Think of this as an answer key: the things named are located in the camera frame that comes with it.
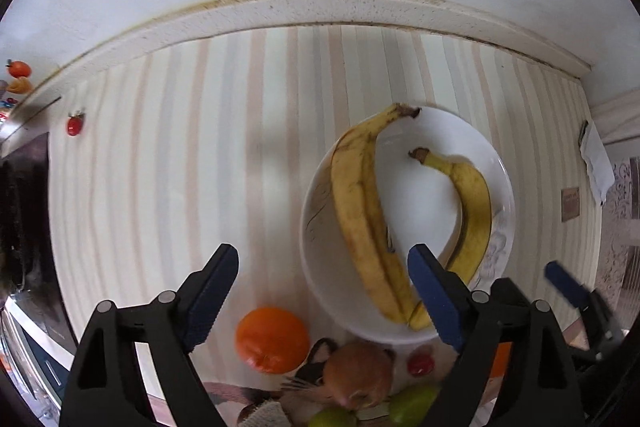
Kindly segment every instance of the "white paper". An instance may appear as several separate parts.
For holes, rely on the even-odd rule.
[[[598,204],[604,204],[607,191],[614,183],[614,176],[609,156],[593,122],[588,124],[584,132],[580,144],[580,155],[587,165],[593,198]]]

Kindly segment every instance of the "black stovetop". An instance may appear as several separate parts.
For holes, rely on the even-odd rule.
[[[49,230],[49,134],[0,160],[0,292],[71,354]]]

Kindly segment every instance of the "tangerine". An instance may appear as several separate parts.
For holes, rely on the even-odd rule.
[[[282,375],[306,359],[309,334],[304,323],[281,308],[258,308],[236,328],[236,351],[243,362],[261,373]]]

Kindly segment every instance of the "striped table surface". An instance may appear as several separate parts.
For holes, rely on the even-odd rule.
[[[334,25],[185,42],[66,93],[50,135],[50,220],[74,329],[102,299],[122,307],[177,288],[230,243],[239,276],[193,354],[203,380],[276,385],[233,356],[235,325],[260,305],[291,309],[314,338],[345,340],[306,287],[302,199],[337,137],[392,102],[455,112],[493,144],[516,201],[506,275],[570,324],[575,313],[542,270],[560,259],[586,283],[596,271],[601,213],[577,146],[590,118],[580,84],[462,38]],[[85,126],[70,139],[63,122],[76,110]],[[565,187],[580,187],[580,216],[562,223]],[[143,365],[161,396],[145,357]]]

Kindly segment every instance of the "banana stem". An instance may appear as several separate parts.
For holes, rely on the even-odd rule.
[[[411,158],[414,158],[415,160],[418,160],[418,162],[426,167],[437,169],[447,176],[451,175],[453,163],[445,160],[444,158],[440,158],[429,149],[418,147],[417,149],[409,151],[409,156],[411,156]]]

